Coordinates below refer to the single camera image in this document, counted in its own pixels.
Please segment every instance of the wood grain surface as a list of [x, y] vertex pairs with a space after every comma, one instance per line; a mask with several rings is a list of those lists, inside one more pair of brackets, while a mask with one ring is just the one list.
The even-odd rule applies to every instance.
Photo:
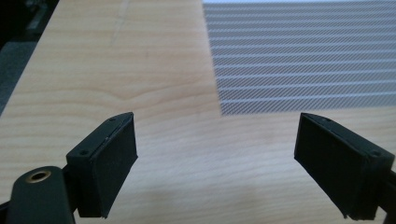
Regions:
[[[139, 159], [77, 223], [355, 223], [293, 159], [300, 112], [220, 114], [200, 0], [60, 1], [0, 118], [0, 202], [126, 111]], [[396, 153], [396, 107], [307, 112]]]

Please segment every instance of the striped pattern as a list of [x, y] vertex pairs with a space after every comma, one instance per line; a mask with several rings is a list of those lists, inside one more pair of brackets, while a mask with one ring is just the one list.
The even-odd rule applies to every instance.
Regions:
[[396, 105], [396, 1], [204, 8], [224, 115]]

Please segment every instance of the screw hole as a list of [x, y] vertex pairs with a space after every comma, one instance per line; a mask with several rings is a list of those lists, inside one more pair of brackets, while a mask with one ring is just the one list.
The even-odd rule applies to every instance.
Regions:
[[50, 176], [50, 171], [38, 171], [27, 177], [26, 182], [34, 184], [47, 179]]
[[87, 155], [87, 154], [88, 154], [87, 150], [82, 150], [82, 151], [79, 152], [79, 155], [81, 155], [81, 156], [84, 156], [84, 155]]

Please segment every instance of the black clamp jaw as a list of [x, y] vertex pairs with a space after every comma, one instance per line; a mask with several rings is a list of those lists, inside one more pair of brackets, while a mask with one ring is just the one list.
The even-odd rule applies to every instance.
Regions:
[[67, 155], [61, 169], [45, 166], [17, 179], [0, 224], [75, 223], [81, 217], [107, 217], [137, 159], [134, 114], [103, 122]]
[[312, 114], [300, 117], [294, 158], [315, 179], [344, 217], [396, 223], [394, 155], [349, 129]]

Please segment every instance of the light wood desk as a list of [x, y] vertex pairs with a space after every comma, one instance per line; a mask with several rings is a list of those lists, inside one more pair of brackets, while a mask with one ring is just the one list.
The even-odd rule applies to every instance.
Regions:
[[[126, 111], [139, 159], [78, 223], [355, 223], [293, 159], [300, 113], [220, 115], [200, 0], [61, 0], [0, 118], [0, 202]], [[396, 107], [309, 112], [396, 153]]]

